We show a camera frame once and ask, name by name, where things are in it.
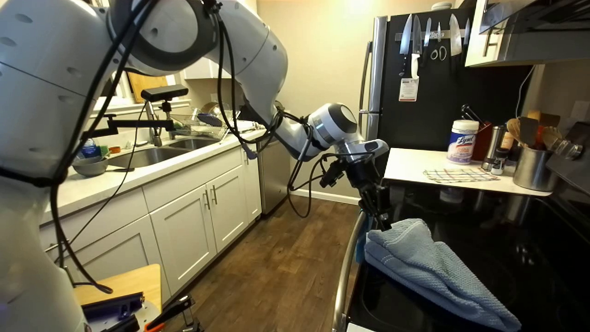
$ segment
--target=black refrigerator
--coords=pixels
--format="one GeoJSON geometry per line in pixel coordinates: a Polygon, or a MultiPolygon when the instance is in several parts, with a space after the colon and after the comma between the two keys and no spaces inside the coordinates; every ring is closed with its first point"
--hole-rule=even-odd
{"type": "MultiPolygon", "coordinates": [[[[431,31],[436,32],[440,23],[441,31],[448,33],[451,14],[457,17],[463,30],[468,18],[473,23],[473,12],[473,8],[449,9],[412,14],[412,18],[415,15],[419,17],[422,33],[429,18],[432,20],[431,31]]],[[[359,116],[360,122],[366,117],[366,139],[383,139],[390,148],[446,151],[453,121],[461,119],[462,105],[470,105],[479,117],[495,125],[514,117],[520,85],[531,67],[464,67],[461,63],[458,69],[452,71],[448,38],[441,39],[440,43],[436,38],[431,39],[428,48],[423,49],[422,56],[427,58],[418,70],[417,99],[415,102],[400,102],[399,72],[403,57],[399,54],[399,39],[407,19],[408,14],[375,18],[373,40],[367,47],[363,75],[366,75],[371,57],[369,103],[368,109],[363,110],[361,97],[359,116]],[[446,48],[447,57],[443,61],[430,59],[432,51],[440,49],[441,45],[446,48]]],[[[404,77],[411,76],[409,67],[408,64],[404,77]]],[[[523,94],[526,90],[527,85],[523,86],[523,94]]],[[[376,162],[381,174],[386,162],[387,155],[376,162]]]]}

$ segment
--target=lysol wipes container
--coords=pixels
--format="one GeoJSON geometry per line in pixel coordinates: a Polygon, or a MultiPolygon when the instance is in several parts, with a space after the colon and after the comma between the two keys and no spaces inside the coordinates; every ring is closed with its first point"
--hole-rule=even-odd
{"type": "Polygon", "coordinates": [[[471,162],[473,146],[479,122],[472,120],[456,120],[451,130],[451,141],[448,144],[447,159],[455,164],[467,165],[471,162]]]}

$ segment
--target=black stovetop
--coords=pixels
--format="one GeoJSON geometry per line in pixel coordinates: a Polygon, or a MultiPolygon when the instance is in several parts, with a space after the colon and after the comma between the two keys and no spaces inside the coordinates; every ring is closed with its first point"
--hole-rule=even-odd
{"type": "MultiPolygon", "coordinates": [[[[530,201],[523,222],[505,218],[510,195],[476,190],[440,200],[440,186],[403,185],[399,219],[422,218],[522,323],[522,331],[589,331],[590,199],[530,201]]],[[[377,332],[494,331],[459,318],[362,263],[349,321],[377,332]]]]}

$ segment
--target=stainless steel sink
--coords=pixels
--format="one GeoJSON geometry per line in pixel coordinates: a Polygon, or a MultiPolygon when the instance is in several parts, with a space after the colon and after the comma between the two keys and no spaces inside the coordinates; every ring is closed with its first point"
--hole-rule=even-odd
{"type": "Polygon", "coordinates": [[[215,144],[218,142],[219,141],[217,141],[216,139],[191,138],[179,142],[174,142],[172,144],[168,144],[167,147],[189,149],[192,151],[207,147],[208,145],[215,144]]]}
{"type": "MultiPolygon", "coordinates": [[[[184,149],[172,149],[167,147],[135,151],[133,153],[133,159],[131,160],[130,167],[136,168],[150,166],[162,162],[164,160],[178,157],[188,152],[188,150],[184,149]]],[[[131,153],[110,158],[109,165],[125,168],[127,167],[127,165],[129,165],[130,157],[131,153]]]]}

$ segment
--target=baseboard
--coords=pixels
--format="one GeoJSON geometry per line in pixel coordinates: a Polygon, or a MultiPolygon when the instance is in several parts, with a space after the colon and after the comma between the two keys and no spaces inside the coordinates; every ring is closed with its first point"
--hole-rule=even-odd
{"type": "MultiPolygon", "coordinates": [[[[294,195],[297,196],[305,196],[309,195],[309,191],[304,189],[298,189],[296,191],[292,191],[294,195]]],[[[351,196],[344,196],[344,195],[337,195],[337,194],[330,194],[330,193],[322,193],[321,191],[314,191],[312,190],[312,198],[317,198],[319,200],[324,201],[335,201],[338,203],[345,203],[345,204],[352,204],[358,205],[360,198],[351,197],[351,196]]]]}

